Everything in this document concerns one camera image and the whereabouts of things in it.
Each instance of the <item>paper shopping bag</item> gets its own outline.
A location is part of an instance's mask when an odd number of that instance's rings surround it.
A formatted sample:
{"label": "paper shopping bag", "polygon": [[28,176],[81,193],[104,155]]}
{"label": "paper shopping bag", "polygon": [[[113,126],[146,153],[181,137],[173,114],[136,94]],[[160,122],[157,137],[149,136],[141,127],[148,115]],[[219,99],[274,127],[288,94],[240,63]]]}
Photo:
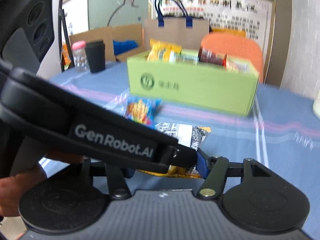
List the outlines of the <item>paper shopping bag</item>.
{"label": "paper shopping bag", "polygon": [[209,21],[192,19],[192,27],[186,26],[185,17],[163,17],[164,26],[159,20],[146,19],[144,22],[144,45],[151,49],[150,39],[166,41],[182,46],[183,49],[199,50],[202,39],[209,33]]}

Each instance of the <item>clear glass jar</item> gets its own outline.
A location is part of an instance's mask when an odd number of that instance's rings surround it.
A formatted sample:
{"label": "clear glass jar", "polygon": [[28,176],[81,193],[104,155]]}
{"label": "clear glass jar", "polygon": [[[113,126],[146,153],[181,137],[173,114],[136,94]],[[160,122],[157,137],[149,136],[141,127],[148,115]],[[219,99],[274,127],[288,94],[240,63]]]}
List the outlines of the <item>clear glass jar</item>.
{"label": "clear glass jar", "polygon": [[73,60],[77,72],[89,70],[87,55],[85,54],[85,41],[78,41],[72,45]]}

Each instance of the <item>white bottle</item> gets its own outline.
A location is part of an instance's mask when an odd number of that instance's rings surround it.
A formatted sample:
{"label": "white bottle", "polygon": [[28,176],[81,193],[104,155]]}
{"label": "white bottle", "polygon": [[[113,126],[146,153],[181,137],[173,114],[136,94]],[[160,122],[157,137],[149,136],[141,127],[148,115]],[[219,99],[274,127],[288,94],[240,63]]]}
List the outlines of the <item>white bottle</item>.
{"label": "white bottle", "polygon": [[313,103],[313,112],[320,119],[320,90],[317,94],[315,102]]}

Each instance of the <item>cardboard box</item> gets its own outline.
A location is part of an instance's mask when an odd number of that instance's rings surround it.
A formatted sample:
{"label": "cardboard box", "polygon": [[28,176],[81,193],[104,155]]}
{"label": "cardboard box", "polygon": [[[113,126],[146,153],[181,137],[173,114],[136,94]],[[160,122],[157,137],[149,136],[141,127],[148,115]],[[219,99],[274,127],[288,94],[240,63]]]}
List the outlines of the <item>cardboard box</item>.
{"label": "cardboard box", "polygon": [[148,62],[149,52],[128,58],[130,91],[134,95],[197,105],[241,116],[249,114],[259,74],[233,73],[205,63]]}
{"label": "cardboard box", "polygon": [[[70,44],[77,41],[98,41],[103,40],[106,45],[105,57],[106,61],[121,61],[126,62],[127,58],[135,54],[146,51],[143,47],[142,40],[142,24],[121,25],[116,27],[102,27],[98,29],[89,30],[87,32],[78,33],[69,37]],[[115,56],[113,50],[113,40],[126,41],[134,40],[138,44],[138,48],[123,54]]]}

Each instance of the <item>round pad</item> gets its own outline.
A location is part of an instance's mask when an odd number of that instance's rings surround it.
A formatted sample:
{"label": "round pad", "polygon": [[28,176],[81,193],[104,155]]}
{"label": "round pad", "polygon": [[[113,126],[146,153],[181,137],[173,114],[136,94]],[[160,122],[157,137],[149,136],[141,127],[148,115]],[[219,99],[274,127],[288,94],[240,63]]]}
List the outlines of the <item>round pad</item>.
{"label": "round pad", "polygon": [[48,179],[23,195],[19,212],[32,231],[68,234],[96,222],[106,202],[105,195],[78,177]]}
{"label": "round pad", "polygon": [[276,234],[301,228],[309,212],[308,199],[290,184],[277,180],[243,182],[222,198],[223,209],[242,228]]}

